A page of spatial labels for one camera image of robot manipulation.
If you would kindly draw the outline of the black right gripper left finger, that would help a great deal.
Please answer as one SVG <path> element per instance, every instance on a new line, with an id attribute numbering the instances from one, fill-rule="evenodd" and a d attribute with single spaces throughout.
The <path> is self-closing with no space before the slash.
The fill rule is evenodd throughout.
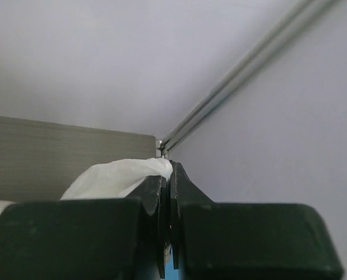
<path id="1" fill-rule="evenodd" d="M 0 279 L 161 279 L 166 180 L 124 198 L 12 204 L 0 214 Z"/>

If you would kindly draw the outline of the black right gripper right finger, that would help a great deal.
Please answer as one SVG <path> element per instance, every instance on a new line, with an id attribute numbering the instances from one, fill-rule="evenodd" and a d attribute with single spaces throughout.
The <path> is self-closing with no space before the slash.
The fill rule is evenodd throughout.
<path id="1" fill-rule="evenodd" d="M 175 162 L 169 182 L 180 279 L 342 279 L 327 226 L 306 204 L 214 202 Z"/>

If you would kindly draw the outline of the white plastic bag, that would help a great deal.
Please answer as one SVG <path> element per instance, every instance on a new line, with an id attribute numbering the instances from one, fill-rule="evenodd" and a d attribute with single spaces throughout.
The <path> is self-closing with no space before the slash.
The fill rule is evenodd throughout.
<path id="1" fill-rule="evenodd" d="M 147 177 L 169 179 L 172 164 L 164 158 L 122 159 L 96 164 L 81 173 L 62 195 L 62 200 L 124 198 Z"/>

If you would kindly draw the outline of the aluminium corner frame post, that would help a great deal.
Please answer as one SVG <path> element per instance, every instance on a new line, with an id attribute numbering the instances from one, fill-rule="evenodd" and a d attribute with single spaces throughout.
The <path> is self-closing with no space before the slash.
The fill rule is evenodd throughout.
<path id="1" fill-rule="evenodd" d="M 157 142 L 157 156 L 167 158 L 193 131 L 236 93 L 277 53 L 301 35 L 336 1 L 298 1 L 236 63 L 235 67 L 167 136 Z"/>

